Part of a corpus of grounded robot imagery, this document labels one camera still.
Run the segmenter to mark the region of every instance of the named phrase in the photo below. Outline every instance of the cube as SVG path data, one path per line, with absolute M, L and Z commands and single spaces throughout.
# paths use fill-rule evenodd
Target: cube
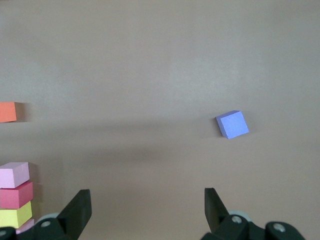
M 0 123 L 17 120 L 16 105 L 14 101 L 0 102 Z
M 15 234 L 23 233 L 23 232 L 27 231 L 28 229 L 32 228 L 34 225 L 35 225 L 35 220 L 33 218 L 31 218 L 28 221 L 26 221 L 26 223 L 23 224 L 21 227 L 17 228 L 15 230 Z
M 29 179 L 28 162 L 9 162 L 0 166 L 0 189 L 14 189 Z
M 19 209 L 0 209 L 0 228 L 13 227 L 18 229 L 31 217 L 32 209 L 30 201 Z
M 2 188 L 0 189 L 0 208 L 19 209 L 33 198 L 32 181 L 26 181 L 16 188 Z
M 233 110 L 216 117 L 221 133 L 227 139 L 233 139 L 249 132 L 241 111 Z

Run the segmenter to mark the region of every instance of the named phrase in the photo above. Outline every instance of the red block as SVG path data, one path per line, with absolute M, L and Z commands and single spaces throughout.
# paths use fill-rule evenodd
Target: red block
M 17 186 L 16 188 L 0 189 L 0 208 L 19 209 L 34 198 L 32 181 Z

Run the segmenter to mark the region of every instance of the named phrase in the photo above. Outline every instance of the yellow block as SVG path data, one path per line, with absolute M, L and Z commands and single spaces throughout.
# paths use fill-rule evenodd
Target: yellow block
M 31 202 L 29 201 L 19 209 L 0 209 L 0 228 L 20 228 L 32 217 Z

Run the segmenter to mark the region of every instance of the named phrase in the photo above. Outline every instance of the pink block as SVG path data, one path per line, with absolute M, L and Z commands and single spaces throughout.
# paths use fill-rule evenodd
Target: pink block
M 29 219 L 25 224 L 23 224 L 21 227 L 15 229 L 15 234 L 20 234 L 24 231 L 27 231 L 28 229 L 32 228 L 35 225 L 34 219 Z
M 29 179 L 27 162 L 9 162 L 0 166 L 0 189 L 14 189 Z
M 16 188 L 2 188 L 0 189 L 0 208 L 19 209 L 33 198 L 32 181 L 26 181 Z

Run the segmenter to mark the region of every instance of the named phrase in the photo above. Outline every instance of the blue cube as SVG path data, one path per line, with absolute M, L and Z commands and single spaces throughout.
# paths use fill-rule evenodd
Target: blue cube
M 216 117 L 221 133 L 227 139 L 233 139 L 249 132 L 241 111 L 233 110 Z

